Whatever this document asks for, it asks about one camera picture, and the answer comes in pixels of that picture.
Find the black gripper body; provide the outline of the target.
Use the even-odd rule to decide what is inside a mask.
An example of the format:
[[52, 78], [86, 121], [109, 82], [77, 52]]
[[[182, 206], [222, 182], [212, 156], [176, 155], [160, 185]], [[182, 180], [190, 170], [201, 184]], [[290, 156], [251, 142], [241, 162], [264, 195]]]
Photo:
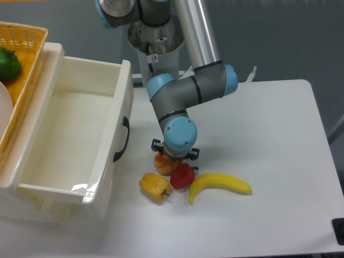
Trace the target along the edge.
[[163, 153], [167, 155], [172, 160], [185, 160], [189, 151], [173, 151], [171, 149], [164, 149]]

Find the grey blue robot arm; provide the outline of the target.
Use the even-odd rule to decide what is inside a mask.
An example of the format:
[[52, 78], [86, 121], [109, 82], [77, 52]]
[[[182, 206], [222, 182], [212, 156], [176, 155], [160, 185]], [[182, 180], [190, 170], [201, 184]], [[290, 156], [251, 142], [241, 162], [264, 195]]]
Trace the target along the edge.
[[142, 81], [163, 140], [152, 150], [172, 160], [198, 158], [197, 127], [187, 109], [236, 91], [238, 78], [217, 50], [205, 1], [96, 1], [106, 27], [128, 25]]

